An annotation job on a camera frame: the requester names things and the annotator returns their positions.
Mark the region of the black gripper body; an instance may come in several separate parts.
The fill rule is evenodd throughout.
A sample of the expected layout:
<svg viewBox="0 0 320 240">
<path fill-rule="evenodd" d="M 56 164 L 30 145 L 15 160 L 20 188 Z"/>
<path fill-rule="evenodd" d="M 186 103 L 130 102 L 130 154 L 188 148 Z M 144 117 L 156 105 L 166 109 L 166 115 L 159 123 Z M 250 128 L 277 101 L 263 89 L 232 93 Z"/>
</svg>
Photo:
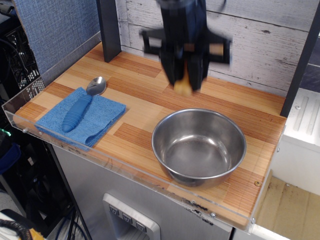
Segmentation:
<svg viewBox="0 0 320 240">
<path fill-rule="evenodd" d="M 185 52 L 204 53 L 210 62 L 231 62 L 231 40 L 211 32 L 204 0 L 158 0 L 163 28 L 142 30 L 144 52 L 172 53 L 181 59 Z"/>
</svg>

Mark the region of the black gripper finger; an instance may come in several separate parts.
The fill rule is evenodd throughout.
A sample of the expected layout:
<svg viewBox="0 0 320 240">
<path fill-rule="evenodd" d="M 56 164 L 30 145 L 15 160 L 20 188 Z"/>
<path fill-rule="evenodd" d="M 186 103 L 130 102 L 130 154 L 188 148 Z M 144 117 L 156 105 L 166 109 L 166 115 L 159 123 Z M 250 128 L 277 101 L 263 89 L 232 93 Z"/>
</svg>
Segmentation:
<svg viewBox="0 0 320 240">
<path fill-rule="evenodd" d="M 160 61 L 169 83 L 174 86 L 177 81 L 184 77 L 185 58 L 184 54 L 175 54 L 174 52 L 161 51 Z"/>
<path fill-rule="evenodd" d="M 187 59 L 189 82 L 193 91 L 201 89 L 202 81 L 208 76 L 209 59 L 207 56 L 191 54 Z"/>
</svg>

